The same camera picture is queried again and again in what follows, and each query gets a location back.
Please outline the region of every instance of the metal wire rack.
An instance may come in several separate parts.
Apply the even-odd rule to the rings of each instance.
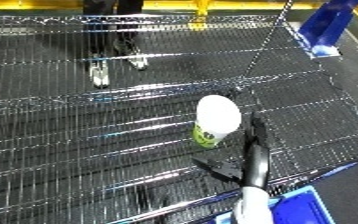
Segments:
[[[84,72],[89,18],[0,17],[0,223],[205,221],[236,186],[191,157],[241,155],[253,111],[269,127],[272,187],[358,159],[358,107],[282,16],[210,16],[198,31],[191,16],[138,17],[151,66],[107,52],[106,90]],[[112,40],[122,20],[104,23]],[[212,150],[189,134],[208,94],[235,95],[245,118]]]

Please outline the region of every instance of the green label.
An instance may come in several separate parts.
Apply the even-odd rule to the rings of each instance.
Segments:
[[[205,148],[213,148],[219,142],[213,134],[205,132],[199,125],[195,125],[193,129],[194,140]]]

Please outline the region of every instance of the cup lid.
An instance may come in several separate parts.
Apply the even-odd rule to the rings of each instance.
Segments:
[[[230,99],[209,95],[203,97],[197,105],[197,121],[203,130],[228,134],[240,126],[241,112]]]

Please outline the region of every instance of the blue object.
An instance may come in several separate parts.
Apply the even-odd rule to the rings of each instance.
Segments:
[[[312,186],[284,194],[280,199],[271,199],[269,207],[275,224],[335,224]],[[230,224],[231,214],[219,215],[210,224]]]
[[[331,0],[301,26],[298,34],[315,56],[339,55],[334,45],[353,18],[357,5],[358,0]]]

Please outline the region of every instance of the robotic arm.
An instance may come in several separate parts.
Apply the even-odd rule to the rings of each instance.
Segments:
[[[270,152],[266,144],[266,127],[260,118],[251,116],[251,128],[246,131],[245,138],[244,157],[240,163],[197,158],[193,162],[217,179],[239,184],[241,198],[233,208],[231,223],[273,224],[266,191]]]

